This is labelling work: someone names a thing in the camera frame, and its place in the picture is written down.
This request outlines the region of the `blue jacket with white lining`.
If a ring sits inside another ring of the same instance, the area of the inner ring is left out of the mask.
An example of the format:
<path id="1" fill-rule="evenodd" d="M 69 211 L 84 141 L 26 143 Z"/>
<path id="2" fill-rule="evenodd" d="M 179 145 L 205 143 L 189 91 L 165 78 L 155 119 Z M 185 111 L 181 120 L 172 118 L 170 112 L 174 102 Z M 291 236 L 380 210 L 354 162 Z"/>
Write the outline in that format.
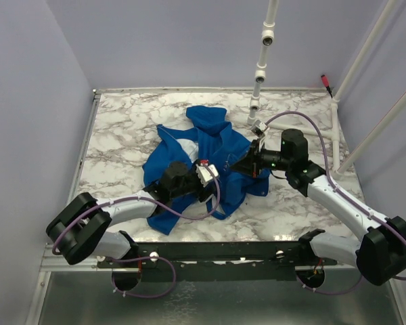
<path id="1" fill-rule="evenodd" d="M 269 192 L 269 172 L 262 171 L 256 177 L 237 173 L 231 169 L 234 163 L 247 153 L 250 141 L 235 131 L 226 120 L 224 108 L 192 106 L 187 108 L 186 117 L 193 127 L 186 130 L 172 129 L 158 125 L 161 142 L 143 164 L 143 182 L 149 185 L 161 178 L 166 168 L 174 161 L 191 167 L 196 160 L 208 161 L 209 168 L 203 168 L 205 176 L 216 171 L 220 200 L 207 202 L 208 212 L 214 204 L 221 206 L 220 212 L 212 216 L 224 220 L 235 212 L 248 194 L 266 196 Z"/>

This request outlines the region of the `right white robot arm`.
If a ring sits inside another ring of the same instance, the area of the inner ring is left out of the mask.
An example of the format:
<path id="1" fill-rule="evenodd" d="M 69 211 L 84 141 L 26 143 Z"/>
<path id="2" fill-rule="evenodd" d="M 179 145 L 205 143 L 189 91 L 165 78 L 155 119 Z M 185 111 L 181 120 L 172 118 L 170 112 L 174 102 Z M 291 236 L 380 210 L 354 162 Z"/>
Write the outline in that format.
<path id="1" fill-rule="evenodd" d="M 283 171 L 289 185 L 319 203 L 355 235 L 334 236 L 323 230 L 301 237 L 298 259 L 312 265 L 330 258 L 356 267 L 370 283 L 380 286 L 406 270 L 406 221 L 388 218 L 352 196 L 316 163 L 309 160 L 308 141 L 302 131 L 286 129 L 279 151 L 265 148 L 267 126 L 252 128 L 257 136 L 245 156 L 231 166 L 235 172 L 257 178 L 263 171 Z"/>

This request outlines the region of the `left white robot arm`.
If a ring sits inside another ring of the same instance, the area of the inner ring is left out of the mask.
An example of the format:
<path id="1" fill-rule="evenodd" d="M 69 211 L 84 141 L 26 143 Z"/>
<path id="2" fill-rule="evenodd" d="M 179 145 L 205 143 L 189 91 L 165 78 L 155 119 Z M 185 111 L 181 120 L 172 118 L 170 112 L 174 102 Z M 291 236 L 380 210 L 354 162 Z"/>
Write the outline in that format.
<path id="1" fill-rule="evenodd" d="M 132 219 L 147 219 L 164 212 L 182 214 L 173 206 L 188 195 L 204 202 L 211 196 L 221 197 L 219 172 L 206 160 L 192 167 L 174 161 L 160 179 L 130 196 L 98 200 L 90 193 L 76 196 L 47 226 L 53 242 L 52 253 L 61 255 L 70 265 L 87 257 L 111 257 L 121 267 L 132 265 L 137 245 L 126 232 L 111 233 L 108 228 Z"/>

